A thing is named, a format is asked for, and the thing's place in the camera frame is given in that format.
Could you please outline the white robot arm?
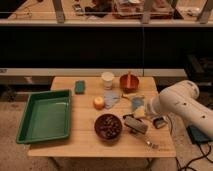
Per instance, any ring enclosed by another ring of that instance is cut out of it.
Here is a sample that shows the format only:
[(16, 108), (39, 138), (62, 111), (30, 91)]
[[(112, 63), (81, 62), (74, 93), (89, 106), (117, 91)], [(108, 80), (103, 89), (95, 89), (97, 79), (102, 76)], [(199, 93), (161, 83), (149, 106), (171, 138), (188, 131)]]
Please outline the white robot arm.
[(146, 116), (176, 114), (213, 139), (213, 110), (197, 102), (198, 96), (198, 86), (190, 80), (183, 80), (163, 89), (146, 102), (141, 97), (133, 97), (131, 102), (133, 111), (142, 108)]

